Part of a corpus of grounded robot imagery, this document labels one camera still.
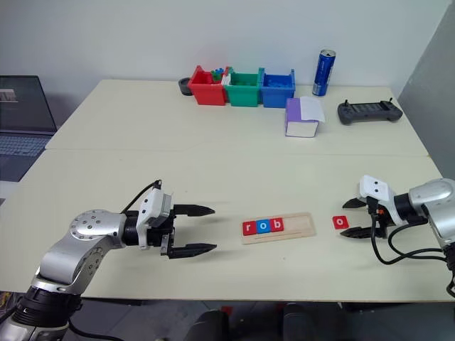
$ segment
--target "energy drink can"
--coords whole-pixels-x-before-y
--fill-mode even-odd
[[[333,63],[335,62],[335,51],[322,50],[319,53],[318,69],[314,78],[313,94],[324,96],[327,92],[328,81],[332,73]]]

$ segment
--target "gray wall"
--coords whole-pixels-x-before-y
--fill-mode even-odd
[[[450,0],[0,0],[0,74],[39,75],[61,123],[104,78],[177,80],[197,64],[296,70],[398,96]]]
[[[399,102],[439,171],[455,179],[455,4],[448,7]]]

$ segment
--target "white paper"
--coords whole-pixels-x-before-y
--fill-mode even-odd
[[[314,97],[300,97],[300,116],[302,121],[308,121],[310,119],[320,122],[326,121],[321,101]]]

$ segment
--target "game controller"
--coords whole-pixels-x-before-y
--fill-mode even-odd
[[[392,98],[388,101],[377,103],[357,103],[351,104],[346,100],[338,105],[338,116],[343,124],[351,124],[355,121],[397,121],[403,115],[392,103]]]

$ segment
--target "floor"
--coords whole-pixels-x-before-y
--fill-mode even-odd
[[[301,303],[314,317],[318,340],[448,341],[455,338],[455,303],[416,303],[348,312],[337,303]],[[113,335],[124,341],[183,340],[198,316],[231,306],[234,340],[275,341],[278,302],[146,301],[141,306],[86,300],[73,316],[86,332]],[[67,332],[64,341],[85,341]]]

